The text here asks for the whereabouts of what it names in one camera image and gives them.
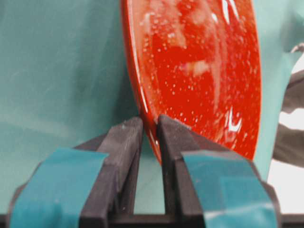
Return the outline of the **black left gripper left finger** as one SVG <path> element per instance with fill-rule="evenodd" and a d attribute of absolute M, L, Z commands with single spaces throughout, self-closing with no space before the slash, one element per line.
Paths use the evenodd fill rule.
<path fill-rule="evenodd" d="M 134 209 L 143 122 L 133 117 L 41 162 L 14 193 L 9 228 L 106 228 Z"/>

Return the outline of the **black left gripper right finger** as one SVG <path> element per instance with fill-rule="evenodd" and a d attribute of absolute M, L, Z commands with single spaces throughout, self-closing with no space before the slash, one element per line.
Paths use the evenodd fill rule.
<path fill-rule="evenodd" d="M 254 163 L 160 115 L 165 211 L 184 228 L 279 228 L 274 189 Z"/>

